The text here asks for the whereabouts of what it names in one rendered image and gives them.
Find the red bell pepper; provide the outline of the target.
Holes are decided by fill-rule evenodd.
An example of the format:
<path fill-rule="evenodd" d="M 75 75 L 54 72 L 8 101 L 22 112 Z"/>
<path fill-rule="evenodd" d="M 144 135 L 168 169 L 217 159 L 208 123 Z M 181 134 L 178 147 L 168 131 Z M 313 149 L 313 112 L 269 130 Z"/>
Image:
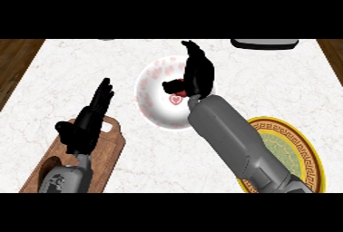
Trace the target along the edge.
<path fill-rule="evenodd" d="M 174 80 L 174 90 L 172 93 L 180 96 L 186 97 L 186 91 L 184 91 L 184 84 L 181 79 Z"/>

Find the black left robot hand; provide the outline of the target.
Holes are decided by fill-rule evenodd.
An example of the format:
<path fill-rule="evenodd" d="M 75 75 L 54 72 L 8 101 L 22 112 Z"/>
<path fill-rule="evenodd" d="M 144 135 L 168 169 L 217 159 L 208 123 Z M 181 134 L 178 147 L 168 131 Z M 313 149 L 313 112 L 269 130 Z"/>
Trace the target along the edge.
<path fill-rule="evenodd" d="M 66 154 L 91 154 L 112 96 L 112 85 L 104 78 L 94 91 L 91 102 L 81 109 L 75 121 L 59 121 L 54 124 L 60 143 L 66 146 Z"/>

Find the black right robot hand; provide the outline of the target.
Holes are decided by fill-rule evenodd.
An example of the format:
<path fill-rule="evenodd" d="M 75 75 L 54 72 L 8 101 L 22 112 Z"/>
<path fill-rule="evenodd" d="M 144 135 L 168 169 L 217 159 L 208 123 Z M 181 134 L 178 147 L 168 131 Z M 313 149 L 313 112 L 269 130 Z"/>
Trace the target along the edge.
<path fill-rule="evenodd" d="M 203 99 L 211 92 L 214 82 L 214 65 L 205 57 L 205 52 L 193 41 L 181 41 L 181 45 L 187 50 L 187 60 L 183 72 L 183 84 L 186 97 L 199 95 Z M 174 94 L 174 80 L 162 82 L 164 92 Z"/>

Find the yellow patterned plate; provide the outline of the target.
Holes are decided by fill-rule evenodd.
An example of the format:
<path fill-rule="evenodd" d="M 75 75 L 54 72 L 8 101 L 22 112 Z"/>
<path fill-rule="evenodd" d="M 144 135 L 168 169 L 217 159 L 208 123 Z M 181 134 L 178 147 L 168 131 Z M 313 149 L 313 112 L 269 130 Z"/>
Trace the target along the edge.
<path fill-rule="evenodd" d="M 266 116 L 248 119 L 248 123 L 288 171 L 304 181 L 314 193 L 323 193 L 322 161 L 300 130 L 288 122 Z"/>

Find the brown wooden cutting board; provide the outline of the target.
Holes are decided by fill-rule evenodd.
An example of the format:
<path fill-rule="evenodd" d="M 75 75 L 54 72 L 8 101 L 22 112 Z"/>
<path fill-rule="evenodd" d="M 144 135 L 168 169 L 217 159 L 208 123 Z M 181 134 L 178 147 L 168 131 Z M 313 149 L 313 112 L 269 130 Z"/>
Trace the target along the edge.
<path fill-rule="evenodd" d="M 96 147 L 91 153 L 91 170 L 93 178 L 90 183 L 88 192 L 101 193 L 107 179 L 116 164 L 121 150 L 124 147 L 124 137 L 121 135 L 121 126 L 115 119 L 104 117 L 106 122 L 112 128 L 109 132 L 100 132 Z M 45 154 L 36 163 L 35 169 L 31 173 L 28 180 L 20 187 L 20 193 L 36 193 L 41 185 L 42 177 L 57 165 L 78 165 L 76 158 L 65 153 L 66 146 L 60 143 L 60 138 L 56 138 Z"/>

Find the white bowl with red hearts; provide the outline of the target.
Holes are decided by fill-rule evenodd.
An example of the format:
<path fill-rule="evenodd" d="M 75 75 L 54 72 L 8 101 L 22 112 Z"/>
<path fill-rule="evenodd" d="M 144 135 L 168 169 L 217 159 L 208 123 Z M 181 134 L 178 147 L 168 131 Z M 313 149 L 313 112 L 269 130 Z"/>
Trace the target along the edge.
<path fill-rule="evenodd" d="M 135 107 L 149 124 L 165 131 L 183 131 L 187 122 L 187 96 L 165 93 L 162 82 L 183 81 L 187 57 L 171 55 L 156 59 L 143 69 L 135 80 Z"/>

